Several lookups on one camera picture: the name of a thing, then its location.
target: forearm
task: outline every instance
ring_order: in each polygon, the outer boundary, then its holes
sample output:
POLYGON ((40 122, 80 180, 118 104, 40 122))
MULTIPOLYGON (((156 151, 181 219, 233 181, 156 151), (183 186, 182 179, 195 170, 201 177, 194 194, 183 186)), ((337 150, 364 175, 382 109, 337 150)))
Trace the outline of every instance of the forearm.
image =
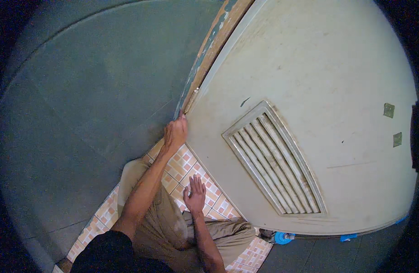
POLYGON ((133 241, 136 228, 143 221, 161 186, 161 177, 170 158, 170 153, 163 146, 156 160, 139 180, 138 186, 130 193, 122 214, 112 230, 124 232, 133 241))
POLYGON ((200 212, 193 215, 193 221, 197 247, 199 248, 205 271, 210 273, 225 272, 222 256, 208 231, 203 213, 200 212))

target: louvered vent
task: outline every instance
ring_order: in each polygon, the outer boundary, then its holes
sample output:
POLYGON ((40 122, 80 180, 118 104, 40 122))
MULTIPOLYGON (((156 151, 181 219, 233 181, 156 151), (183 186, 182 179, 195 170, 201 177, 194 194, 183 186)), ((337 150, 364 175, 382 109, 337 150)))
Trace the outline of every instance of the louvered vent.
POLYGON ((223 138, 279 215, 324 212, 308 166, 267 101, 224 132, 223 138))

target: black shirt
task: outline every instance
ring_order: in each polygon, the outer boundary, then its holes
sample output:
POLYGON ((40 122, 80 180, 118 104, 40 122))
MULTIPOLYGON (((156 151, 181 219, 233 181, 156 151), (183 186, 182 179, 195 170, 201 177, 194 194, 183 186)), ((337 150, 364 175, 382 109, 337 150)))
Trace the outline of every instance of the black shirt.
POLYGON ((156 259, 134 258, 130 238, 123 232, 97 235, 76 257, 71 273, 76 272, 173 272, 156 259))

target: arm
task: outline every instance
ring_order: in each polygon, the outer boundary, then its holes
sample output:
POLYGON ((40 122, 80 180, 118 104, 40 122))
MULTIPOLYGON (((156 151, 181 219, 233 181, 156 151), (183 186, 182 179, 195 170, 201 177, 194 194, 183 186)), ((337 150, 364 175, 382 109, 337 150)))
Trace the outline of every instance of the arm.
POLYGON ((187 121, 182 113, 164 129, 164 145, 152 166, 141 177, 126 200, 123 212, 111 230, 125 233, 133 242, 136 228, 143 221, 161 186, 161 177, 167 162, 187 139, 187 121))
POLYGON ((202 212, 203 206, 205 205, 207 188, 202 184, 200 177, 196 177, 196 175, 193 178, 190 177, 190 187, 190 196, 188 196, 188 186, 184 189, 184 203, 190 210, 193 218, 197 247, 199 248, 205 271, 210 273, 224 273, 225 266, 222 255, 208 231, 202 212))

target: hand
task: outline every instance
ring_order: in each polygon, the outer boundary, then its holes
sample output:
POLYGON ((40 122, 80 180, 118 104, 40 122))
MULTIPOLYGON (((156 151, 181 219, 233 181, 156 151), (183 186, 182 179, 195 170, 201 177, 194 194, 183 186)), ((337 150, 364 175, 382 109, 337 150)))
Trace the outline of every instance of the hand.
POLYGON ((184 203, 190 210, 193 217, 203 216, 203 206, 205 205, 205 196, 207 194, 207 187, 202 183, 200 177, 196 175, 190 177, 191 194, 188 196, 188 186, 184 189, 184 203))
POLYGON ((164 128, 164 146, 163 150, 170 157, 184 145, 187 140, 188 125, 185 118, 185 114, 182 110, 179 113, 179 117, 175 121, 169 122, 164 128))

